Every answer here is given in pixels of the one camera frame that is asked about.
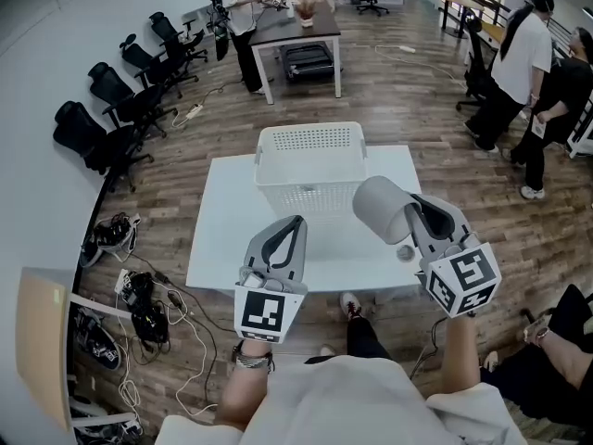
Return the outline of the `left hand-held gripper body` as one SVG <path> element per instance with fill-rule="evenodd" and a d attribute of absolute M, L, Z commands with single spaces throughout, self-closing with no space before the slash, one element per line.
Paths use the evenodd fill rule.
<path fill-rule="evenodd" d="M 236 334 L 241 339 L 283 343 L 307 294 L 307 286 L 300 282 L 243 267 L 234 290 Z"/>

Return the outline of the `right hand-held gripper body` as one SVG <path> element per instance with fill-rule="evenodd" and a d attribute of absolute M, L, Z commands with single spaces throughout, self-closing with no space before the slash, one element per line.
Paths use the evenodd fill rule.
<path fill-rule="evenodd" d="M 487 305 L 501 283 L 492 247 L 469 233 L 430 259 L 419 262 L 421 284 L 449 318 L 475 312 Z"/>

